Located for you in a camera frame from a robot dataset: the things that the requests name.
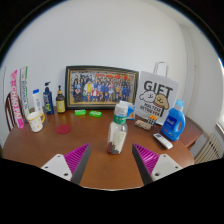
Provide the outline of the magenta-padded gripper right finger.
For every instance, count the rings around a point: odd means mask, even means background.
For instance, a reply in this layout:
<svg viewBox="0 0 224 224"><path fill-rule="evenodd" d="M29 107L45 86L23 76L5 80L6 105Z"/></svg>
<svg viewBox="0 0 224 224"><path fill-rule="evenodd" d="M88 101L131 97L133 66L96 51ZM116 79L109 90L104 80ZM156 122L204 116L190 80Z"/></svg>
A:
<svg viewBox="0 0 224 224"><path fill-rule="evenodd" d="M132 145L132 154L135 158L144 185L182 169L182 167L169 155L158 155L138 144Z"/></svg>

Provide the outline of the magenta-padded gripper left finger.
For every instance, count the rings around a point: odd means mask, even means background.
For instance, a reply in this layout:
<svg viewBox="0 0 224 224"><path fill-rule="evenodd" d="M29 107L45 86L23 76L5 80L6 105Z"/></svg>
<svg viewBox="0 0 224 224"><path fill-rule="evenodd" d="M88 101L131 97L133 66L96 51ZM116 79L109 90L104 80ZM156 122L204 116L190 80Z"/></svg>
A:
<svg viewBox="0 0 224 224"><path fill-rule="evenodd" d="M66 155L56 154L42 166L42 169L79 185L90 154L91 146L87 143Z"/></svg>

